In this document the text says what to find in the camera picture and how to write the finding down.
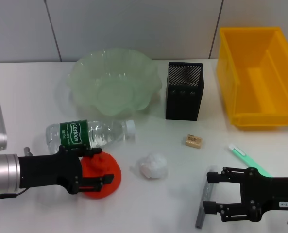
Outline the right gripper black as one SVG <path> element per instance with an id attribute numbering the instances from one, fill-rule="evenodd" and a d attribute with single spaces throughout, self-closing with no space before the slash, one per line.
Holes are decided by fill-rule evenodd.
<path id="1" fill-rule="evenodd" d="M 244 207 L 249 221 L 259 222 L 271 210 L 288 211 L 288 177 L 266 177 L 255 168 L 247 170 L 224 167 L 218 172 L 208 172 L 207 182 L 240 184 L 241 202 L 221 204 L 204 201 L 204 212 L 220 214 L 222 222 L 244 220 Z"/>

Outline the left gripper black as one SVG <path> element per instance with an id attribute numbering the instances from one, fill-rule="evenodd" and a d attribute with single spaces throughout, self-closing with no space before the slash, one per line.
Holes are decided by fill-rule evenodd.
<path id="1" fill-rule="evenodd" d="M 114 174 L 83 177 L 79 158 L 101 152 L 101 148 L 60 146 L 56 154 L 19 157 L 19 188 L 59 185 L 69 194 L 100 192 L 104 185 L 112 183 Z"/>

